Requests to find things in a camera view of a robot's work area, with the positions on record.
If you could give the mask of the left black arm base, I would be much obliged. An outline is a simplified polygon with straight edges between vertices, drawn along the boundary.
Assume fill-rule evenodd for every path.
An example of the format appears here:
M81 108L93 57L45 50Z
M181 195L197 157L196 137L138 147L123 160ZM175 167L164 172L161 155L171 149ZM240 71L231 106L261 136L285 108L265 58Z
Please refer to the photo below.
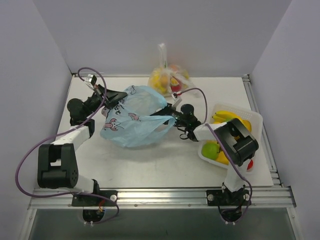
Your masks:
M84 224L98 225L115 219L120 208L117 204L117 190L97 190L94 193L74 194L72 207L82 207L81 217ZM115 213L108 216L107 208L115 208Z

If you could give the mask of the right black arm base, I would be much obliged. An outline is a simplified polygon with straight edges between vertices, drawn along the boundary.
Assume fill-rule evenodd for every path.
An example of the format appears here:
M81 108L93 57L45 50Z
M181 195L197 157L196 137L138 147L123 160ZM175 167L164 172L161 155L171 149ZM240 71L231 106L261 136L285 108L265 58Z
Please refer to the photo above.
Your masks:
M217 207L221 219L226 225L240 222L252 204L252 191L244 186L231 192L228 189L207 190L206 202L209 207Z

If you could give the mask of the light blue plastic bag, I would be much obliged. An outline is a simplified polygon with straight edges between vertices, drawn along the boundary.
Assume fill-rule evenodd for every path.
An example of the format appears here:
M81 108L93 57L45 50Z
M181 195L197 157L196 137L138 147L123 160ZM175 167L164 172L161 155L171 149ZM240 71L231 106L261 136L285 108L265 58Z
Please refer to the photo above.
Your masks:
M127 148L151 145L160 141L173 126L159 124L175 118L151 114L166 107L166 99L145 85L131 85L124 92L127 93L127 97L118 105L110 110L103 110L106 119L100 136Z

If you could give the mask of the green fake apple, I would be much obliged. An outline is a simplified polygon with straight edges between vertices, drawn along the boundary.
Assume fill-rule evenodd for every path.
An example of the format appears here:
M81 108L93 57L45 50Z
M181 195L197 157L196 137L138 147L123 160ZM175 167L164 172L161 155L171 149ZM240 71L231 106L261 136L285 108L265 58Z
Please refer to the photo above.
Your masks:
M201 154L203 157L215 161L218 158L219 150L220 147L217 143L209 142L203 145Z

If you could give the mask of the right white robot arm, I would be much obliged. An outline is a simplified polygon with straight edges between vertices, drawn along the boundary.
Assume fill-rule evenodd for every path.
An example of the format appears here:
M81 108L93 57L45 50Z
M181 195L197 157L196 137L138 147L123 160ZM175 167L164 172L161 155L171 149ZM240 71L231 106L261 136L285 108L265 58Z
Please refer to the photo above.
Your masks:
M229 162L226 178L223 182L222 200L232 205L240 198L240 190L245 184L247 161L250 161L259 149L258 141L246 128L244 120L226 110L216 111L213 116L221 123L201 123L194 115L194 107L184 104L177 111L172 104L153 113L154 116L171 116L174 126L186 133L193 142L216 140Z

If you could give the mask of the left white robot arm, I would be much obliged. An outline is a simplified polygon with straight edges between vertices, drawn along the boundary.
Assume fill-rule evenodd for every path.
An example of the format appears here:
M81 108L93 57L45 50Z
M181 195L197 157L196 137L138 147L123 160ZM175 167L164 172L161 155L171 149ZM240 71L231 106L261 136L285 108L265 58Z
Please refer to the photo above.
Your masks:
M76 151L95 132L95 120L89 116L103 106L109 110L128 96L127 93L105 90L100 84L93 87L92 96L86 101L72 98L67 103L70 126L76 128L51 144L43 144L38 149L37 183L40 188L69 189L84 193L83 200L90 206L101 201L100 187L96 180L79 174Z

